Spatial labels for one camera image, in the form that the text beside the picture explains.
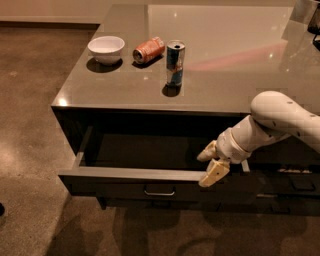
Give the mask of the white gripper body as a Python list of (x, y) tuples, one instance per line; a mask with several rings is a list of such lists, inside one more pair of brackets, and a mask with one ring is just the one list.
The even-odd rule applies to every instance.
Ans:
[(227, 128), (216, 140), (218, 157), (232, 164), (240, 164), (251, 156), (248, 151), (251, 135), (252, 132), (245, 126)]

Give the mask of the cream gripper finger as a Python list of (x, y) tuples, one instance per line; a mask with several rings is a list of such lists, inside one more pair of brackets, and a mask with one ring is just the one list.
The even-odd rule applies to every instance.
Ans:
[(211, 161), (212, 159), (218, 159), (215, 140), (212, 140), (197, 156), (197, 160), (200, 162)]
[(212, 159), (206, 169), (206, 173), (200, 179), (201, 187), (210, 187), (224, 178), (230, 171), (230, 163), (224, 160)]

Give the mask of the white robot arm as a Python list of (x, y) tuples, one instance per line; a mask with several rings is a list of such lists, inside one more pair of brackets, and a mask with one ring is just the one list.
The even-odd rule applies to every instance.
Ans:
[(206, 174), (199, 181), (201, 187), (210, 187), (224, 178), (231, 164), (242, 164), (256, 149), (290, 136), (320, 152), (320, 117), (285, 94), (262, 92), (253, 98), (250, 111), (197, 156), (200, 162), (209, 161)]

